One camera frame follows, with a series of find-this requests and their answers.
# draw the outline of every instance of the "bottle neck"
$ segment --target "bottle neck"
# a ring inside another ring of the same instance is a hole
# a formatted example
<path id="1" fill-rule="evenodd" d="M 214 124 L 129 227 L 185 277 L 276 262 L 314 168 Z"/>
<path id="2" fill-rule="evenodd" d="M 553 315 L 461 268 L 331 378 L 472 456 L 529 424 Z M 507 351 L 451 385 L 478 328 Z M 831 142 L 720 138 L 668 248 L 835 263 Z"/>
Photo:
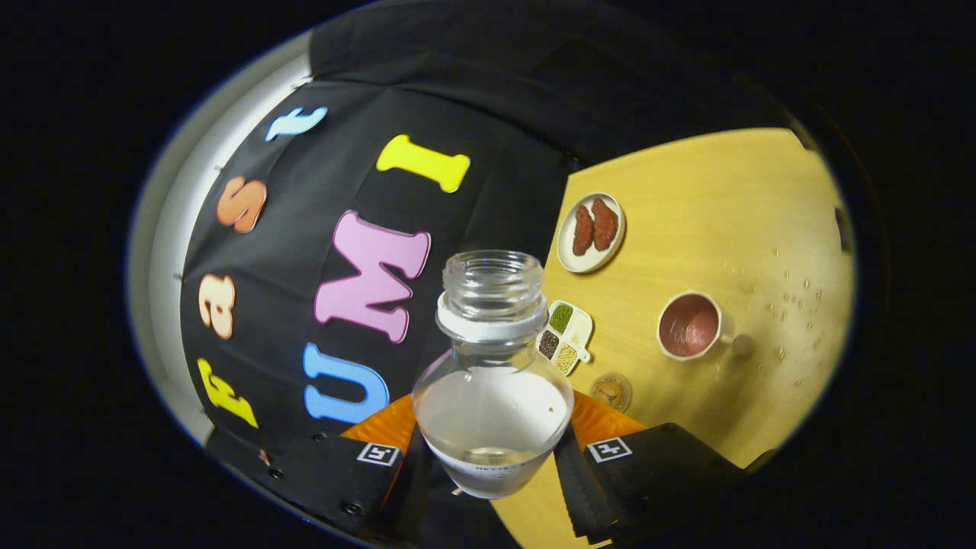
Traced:
<path id="1" fill-rule="evenodd" d="M 444 269 L 437 324 L 455 340 L 456 358 L 498 362 L 531 346 L 549 316 L 542 279 L 539 260 L 519 252 L 452 257 Z"/>

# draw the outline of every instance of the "white plate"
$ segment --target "white plate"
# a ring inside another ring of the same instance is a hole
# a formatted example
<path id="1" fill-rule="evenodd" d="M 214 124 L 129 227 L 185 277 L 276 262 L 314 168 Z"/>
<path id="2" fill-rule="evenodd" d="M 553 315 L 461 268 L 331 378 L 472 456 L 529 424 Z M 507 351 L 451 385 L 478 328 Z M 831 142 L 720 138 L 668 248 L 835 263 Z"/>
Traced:
<path id="1" fill-rule="evenodd" d="M 607 207 L 617 214 L 617 234 L 610 242 L 610 247 L 602 252 L 597 251 L 596 246 L 591 244 L 583 255 L 573 255 L 573 236 L 576 234 L 576 210 L 580 206 L 586 206 L 590 211 L 590 217 L 592 217 L 593 200 L 595 198 L 602 198 Z M 555 250 L 559 256 L 559 263 L 562 264 L 566 271 L 571 273 L 588 273 L 599 269 L 617 253 L 621 242 L 624 241 L 624 229 L 626 227 L 627 223 L 624 219 L 624 210 L 621 209 L 620 204 L 617 203 L 617 200 L 613 196 L 605 192 L 587 194 L 579 202 L 573 204 L 573 207 L 569 209 L 569 213 L 566 214 L 566 218 L 562 220 L 562 225 L 559 226 L 559 234 L 556 236 L 555 241 Z"/>

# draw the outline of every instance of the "green powder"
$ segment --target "green powder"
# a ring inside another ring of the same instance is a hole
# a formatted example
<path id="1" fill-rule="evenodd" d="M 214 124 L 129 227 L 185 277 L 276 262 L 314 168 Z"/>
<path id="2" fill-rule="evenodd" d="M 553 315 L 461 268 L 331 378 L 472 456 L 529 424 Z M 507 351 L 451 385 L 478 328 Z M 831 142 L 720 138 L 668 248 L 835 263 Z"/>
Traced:
<path id="1" fill-rule="evenodd" d="M 552 312 L 552 317 L 549 319 L 549 325 L 555 328 L 555 331 L 562 333 L 566 329 L 566 324 L 569 323 L 569 317 L 573 315 L 573 308 L 568 305 L 560 305 L 555 308 Z"/>

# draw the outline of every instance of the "round coaster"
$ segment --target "round coaster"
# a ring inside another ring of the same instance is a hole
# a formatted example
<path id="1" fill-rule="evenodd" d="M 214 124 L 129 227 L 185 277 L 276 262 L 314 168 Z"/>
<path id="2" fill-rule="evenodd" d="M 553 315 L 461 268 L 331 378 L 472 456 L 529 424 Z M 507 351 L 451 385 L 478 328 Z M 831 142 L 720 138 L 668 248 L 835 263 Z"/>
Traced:
<path id="1" fill-rule="evenodd" d="M 619 373 L 605 373 L 596 378 L 590 387 L 590 396 L 613 409 L 623 412 L 630 406 L 633 388 L 630 381 Z"/>

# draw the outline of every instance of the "mug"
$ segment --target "mug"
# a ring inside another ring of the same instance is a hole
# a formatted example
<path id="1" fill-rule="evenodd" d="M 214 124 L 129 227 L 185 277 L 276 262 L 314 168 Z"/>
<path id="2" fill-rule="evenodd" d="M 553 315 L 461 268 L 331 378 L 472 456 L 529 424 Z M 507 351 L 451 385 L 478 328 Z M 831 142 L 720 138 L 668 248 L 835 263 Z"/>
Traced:
<path id="1" fill-rule="evenodd" d="M 736 355 L 752 352 L 749 336 L 735 336 L 732 318 L 709 294 L 688 290 L 672 297 L 658 316 L 658 343 L 675 360 L 699 359 L 718 342 Z"/>

